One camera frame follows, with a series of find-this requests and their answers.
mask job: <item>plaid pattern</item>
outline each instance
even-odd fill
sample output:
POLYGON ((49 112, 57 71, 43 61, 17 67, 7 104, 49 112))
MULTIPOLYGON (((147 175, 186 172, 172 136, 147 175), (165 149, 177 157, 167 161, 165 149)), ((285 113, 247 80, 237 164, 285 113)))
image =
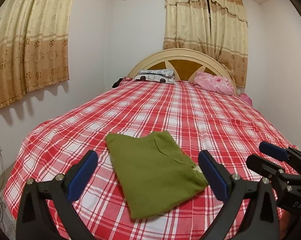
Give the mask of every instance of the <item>plaid pattern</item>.
MULTIPOLYGON (((260 176, 250 171, 245 161, 250 154, 259 154, 259 143, 266 140, 291 146, 258 111, 236 96, 199 90, 188 82, 169 85, 123 80, 118 88, 42 123, 27 136, 4 193, 12 215, 17 217, 27 179, 51 180, 92 149, 99 155, 99 164, 73 207, 97 239, 198 240, 223 205, 210 187, 157 217, 131 220, 109 159, 104 140, 108 133, 142 137, 164 130, 195 162, 199 151, 207 149, 230 173, 257 181, 260 176)), ((235 235, 247 204, 242 204, 228 238, 235 235)), ((52 201, 48 205, 60 234, 68 238, 52 201)))

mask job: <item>cream wooden headboard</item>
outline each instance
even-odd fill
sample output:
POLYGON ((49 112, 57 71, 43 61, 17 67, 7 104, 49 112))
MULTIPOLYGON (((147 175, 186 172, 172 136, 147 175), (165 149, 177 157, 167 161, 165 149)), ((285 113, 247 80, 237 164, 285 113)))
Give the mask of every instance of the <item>cream wooden headboard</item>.
POLYGON ((140 62, 128 75, 134 78, 142 69, 173 69, 175 80, 193 82, 196 71, 226 77, 230 80, 234 94, 237 95, 236 85, 225 68, 216 60, 201 52, 191 49, 166 49, 155 53, 140 62))

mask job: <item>pink pillow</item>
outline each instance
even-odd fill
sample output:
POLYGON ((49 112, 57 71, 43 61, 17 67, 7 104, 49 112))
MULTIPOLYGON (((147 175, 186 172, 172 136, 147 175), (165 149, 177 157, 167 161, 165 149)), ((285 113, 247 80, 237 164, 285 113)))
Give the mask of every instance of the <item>pink pillow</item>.
POLYGON ((227 78, 213 76, 204 72, 196 72, 193 84, 196 88, 222 95, 231 96, 234 92, 233 86, 227 78))
POLYGON ((240 99, 242 99, 244 102, 248 103, 251 107, 253 107, 253 101, 249 98, 249 96, 245 93, 241 93, 238 96, 240 99))

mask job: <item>beige floral curtain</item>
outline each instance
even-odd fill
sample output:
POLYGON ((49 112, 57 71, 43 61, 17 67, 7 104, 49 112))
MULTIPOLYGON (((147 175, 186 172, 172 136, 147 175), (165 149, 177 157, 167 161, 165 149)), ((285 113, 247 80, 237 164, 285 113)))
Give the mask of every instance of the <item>beige floral curtain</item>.
POLYGON ((242 0, 208 0, 211 20, 209 56, 226 66, 236 85, 245 88, 248 26, 242 0))
POLYGON ((208 54, 210 44, 207 0, 166 0, 163 49, 186 48, 208 54))
POLYGON ((68 75, 72 0, 6 0, 0 8, 0 108, 68 75))
POLYGON ((245 87, 247 17, 242 0, 166 0, 163 49, 203 52, 224 65, 238 87, 245 87))

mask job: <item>cable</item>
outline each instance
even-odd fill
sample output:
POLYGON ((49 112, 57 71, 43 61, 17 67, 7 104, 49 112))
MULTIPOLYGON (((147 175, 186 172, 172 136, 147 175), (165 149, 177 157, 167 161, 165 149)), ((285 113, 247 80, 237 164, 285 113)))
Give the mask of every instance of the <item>cable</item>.
POLYGON ((6 205, 5 205, 5 203, 2 201, 2 199, 0 197, 0 223, 3 224, 4 234, 6 234, 6 229, 5 229, 5 225, 4 225, 4 222, 3 222, 4 209, 6 209, 6 205))
POLYGON ((1 192, 1 190, 4 188, 4 184, 5 184, 5 169, 4 169, 4 163, 3 163, 4 161, 3 161, 3 156, 2 156, 2 153, 0 152, 0 164, 1 164, 1 166, 2 166, 2 175, 3 175, 3 182, 2 182, 2 185, 1 185, 1 187, 0 187, 0 192, 1 192))

